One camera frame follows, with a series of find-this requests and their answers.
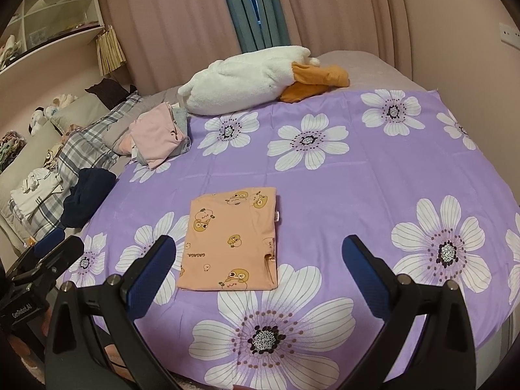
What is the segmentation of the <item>purple floral bed sheet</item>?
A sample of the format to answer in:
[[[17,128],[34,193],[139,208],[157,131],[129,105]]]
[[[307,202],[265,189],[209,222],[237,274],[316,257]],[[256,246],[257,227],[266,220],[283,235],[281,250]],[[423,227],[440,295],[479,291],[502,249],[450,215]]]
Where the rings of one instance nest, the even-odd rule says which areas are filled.
[[[102,283],[171,237],[176,261],[137,323],[168,370],[220,388],[337,388],[383,325],[342,260],[350,234],[417,283],[455,281],[477,345],[518,306],[518,203],[437,93],[335,92],[189,125],[187,153],[125,169],[65,274]],[[191,201],[267,187],[278,287],[178,288]]]

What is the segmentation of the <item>white wall socket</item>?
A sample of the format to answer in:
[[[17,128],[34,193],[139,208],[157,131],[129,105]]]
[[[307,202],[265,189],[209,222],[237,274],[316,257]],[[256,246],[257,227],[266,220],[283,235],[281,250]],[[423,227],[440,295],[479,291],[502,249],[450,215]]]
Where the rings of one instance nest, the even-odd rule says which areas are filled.
[[[500,23],[499,28],[501,41],[511,47],[520,49],[520,32],[515,27],[505,25],[504,23]]]

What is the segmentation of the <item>pink curtain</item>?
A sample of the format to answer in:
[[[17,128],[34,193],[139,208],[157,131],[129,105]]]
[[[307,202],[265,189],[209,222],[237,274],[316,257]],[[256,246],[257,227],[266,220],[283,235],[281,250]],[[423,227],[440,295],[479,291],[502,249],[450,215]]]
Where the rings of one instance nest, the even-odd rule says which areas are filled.
[[[242,53],[226,0],[99,0],[143,92],[181,85]],[[519,84],[519,53],[500,40],[519,0],[280,0],[290,45],[365,51],[424,85]]]

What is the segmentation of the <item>white bookshelf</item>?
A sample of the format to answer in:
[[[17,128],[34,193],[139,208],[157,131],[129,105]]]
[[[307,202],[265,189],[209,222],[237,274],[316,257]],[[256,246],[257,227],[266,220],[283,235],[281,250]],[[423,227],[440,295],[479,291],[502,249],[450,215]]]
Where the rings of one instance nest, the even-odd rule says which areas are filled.
[[[76,34],[92,39],[104,26],[99,0],[22,0],[1,34],[1,70]]]

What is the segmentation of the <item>dark navy garment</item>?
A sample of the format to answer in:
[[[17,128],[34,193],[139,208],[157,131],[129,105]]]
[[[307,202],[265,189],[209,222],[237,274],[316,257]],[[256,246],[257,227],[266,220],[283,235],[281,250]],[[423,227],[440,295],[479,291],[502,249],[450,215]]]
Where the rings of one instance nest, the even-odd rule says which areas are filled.
[[[63,202],[60,218],[64,228],[83,228],[114,188],[117,177],[104,168],[83,168],[78,182]]]

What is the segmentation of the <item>blue curtain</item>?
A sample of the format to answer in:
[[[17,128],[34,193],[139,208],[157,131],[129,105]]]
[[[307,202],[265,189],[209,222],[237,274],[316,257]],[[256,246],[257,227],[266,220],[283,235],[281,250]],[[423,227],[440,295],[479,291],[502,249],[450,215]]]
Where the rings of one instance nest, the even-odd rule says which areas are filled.
[[[280,0],[226,0],[242,53],[291,44]]]

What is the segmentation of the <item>plaid pillow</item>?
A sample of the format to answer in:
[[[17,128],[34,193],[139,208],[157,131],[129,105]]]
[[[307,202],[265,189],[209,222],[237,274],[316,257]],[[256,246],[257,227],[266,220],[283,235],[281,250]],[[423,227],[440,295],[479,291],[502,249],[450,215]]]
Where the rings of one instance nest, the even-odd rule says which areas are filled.
[[[138,93],[131,93],[115,108],[105,111],[95,122],[72,134],[57,156],[57,172],[62,179],[63,192],[50,195],[25,220],[15,212],[11,190],[18,188],[32,170],[43,165],[47,151],[61,139],[54,125],[42,128],[1,173],[1,227],[25,242],[29,238],[40,240],[59,226],[63,202],[70,194],[71,187],[77,184],[79,170],[91,167],[109,169],[115,165],[119,156],[103,143],[103,135],[141,100]]]

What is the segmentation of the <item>orange duck print garment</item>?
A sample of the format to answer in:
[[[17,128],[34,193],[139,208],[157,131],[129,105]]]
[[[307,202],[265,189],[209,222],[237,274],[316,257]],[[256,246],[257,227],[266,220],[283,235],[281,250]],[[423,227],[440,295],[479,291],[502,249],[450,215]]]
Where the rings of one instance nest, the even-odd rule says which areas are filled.
[[[177,287],[196,292],[278,287],[277,191],[242,188],[190,203]]]

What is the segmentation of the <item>white goose plush toy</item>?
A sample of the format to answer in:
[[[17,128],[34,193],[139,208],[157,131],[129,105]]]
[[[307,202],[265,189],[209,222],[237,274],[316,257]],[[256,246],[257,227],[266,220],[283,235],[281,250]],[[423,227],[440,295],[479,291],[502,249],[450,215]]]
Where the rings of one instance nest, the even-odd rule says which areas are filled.
[[[274,100],[294,103],[334,88],[350,86],[347,71],[323,67],[301,46],[268,47],[217,60],[197,72],[177,92],[191,114],[232,114]]]

